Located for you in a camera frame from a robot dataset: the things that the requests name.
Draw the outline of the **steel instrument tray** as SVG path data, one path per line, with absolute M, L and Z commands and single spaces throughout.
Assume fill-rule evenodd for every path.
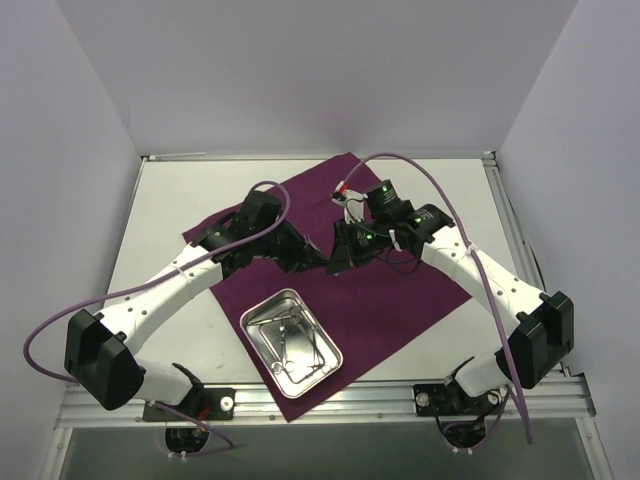
M 344 357 L 293 289 L 283 289 L 239 320 L 253 351 L 287 399 L 298 399 L 343 365 Z

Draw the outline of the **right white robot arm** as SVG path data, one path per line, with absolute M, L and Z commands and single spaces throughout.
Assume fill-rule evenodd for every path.
M 372 262 L 384 250 L 410 254 L 438 270 L 502 323 L 500 349 L 456 368 L 444 388 L 455 412 L 475 406 L 486 392 L 511 384 L 534 388 L 574 346 L 574 305 L 505 269 L 464 240 L 458 223 L 433 204 L 416 208 L 384 180 L 365 193 L 340 182 L 332 200 L 344 217 L 334 224 L 326 270 L 339 274 Z

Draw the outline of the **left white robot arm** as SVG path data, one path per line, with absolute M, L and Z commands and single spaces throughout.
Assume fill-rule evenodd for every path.
M 202 382 L 183 365 L 137 359 L 146 341 L 201 292 L 254 259 L 272 260 L 286 273 L 327 265 L 327 257 L 285 218 L 280 199 L 252 191 L 236 212 L 202 228 L 150 281 L 95 314 L 82 309 L 68 322 L 64 366 L 106 410 L 132 399 L 161 402 L 190 419 L 204 400 Z

